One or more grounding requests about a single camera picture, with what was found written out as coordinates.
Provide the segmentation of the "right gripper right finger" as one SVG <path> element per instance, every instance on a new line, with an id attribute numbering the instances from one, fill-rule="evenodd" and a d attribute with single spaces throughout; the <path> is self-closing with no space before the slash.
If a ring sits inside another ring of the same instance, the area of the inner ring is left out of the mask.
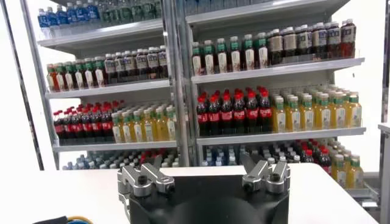
<path id="1" fill-rule="evenodd" d="M 290 190 L 291 169 L 279 161 L 274 167 L 265 160 L 254 163 L 247 153 L 240 153 L 241 164 L 247 172 L 242 176 L 242 187 L 248 193 L 265 190 L 270 194 L 284 194 Z"/>

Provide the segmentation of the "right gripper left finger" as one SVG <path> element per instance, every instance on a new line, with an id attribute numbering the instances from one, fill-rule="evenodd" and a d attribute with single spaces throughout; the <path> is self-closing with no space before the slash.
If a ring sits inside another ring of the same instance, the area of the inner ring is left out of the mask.
<path id="1" fill-rule="evenodd" d="M 158 155 L 151 163 L 143 163 L 140 170 L 131 165 L 123 166 L 117 172 L 118 193 L 125 195 L 131 192 L 135 197 L 148 197 L 155 186 L 161 194 L 171 194 L 176 185 L 173 177 L 167 176 L 160 171 L 162 156 Z"/>

